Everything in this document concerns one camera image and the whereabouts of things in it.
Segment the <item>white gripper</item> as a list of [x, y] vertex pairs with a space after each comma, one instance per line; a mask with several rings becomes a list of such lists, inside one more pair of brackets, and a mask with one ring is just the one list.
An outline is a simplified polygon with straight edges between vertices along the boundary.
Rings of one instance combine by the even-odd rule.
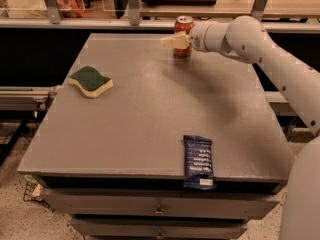
[[216, 52], [226, 54], [231, 47], [226, 40], [228, 24], [219, 22], [196, 23], [189, 35], [185, 31], [163, 37], [161, 44], [166, 48], [187, 49], [191, 42], [194, 50], [200, 52]]

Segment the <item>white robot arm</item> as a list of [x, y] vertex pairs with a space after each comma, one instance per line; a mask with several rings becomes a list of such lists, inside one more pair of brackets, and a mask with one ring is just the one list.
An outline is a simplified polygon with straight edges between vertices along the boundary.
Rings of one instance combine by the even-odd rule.
[[263, 70], [314, 135], [292, 166], [279, 240], [320, 240], [320, 73], [278, 46], [250, 16], [229, 23], [198, 23], [161, 43], [166, 48], [216, 52]]

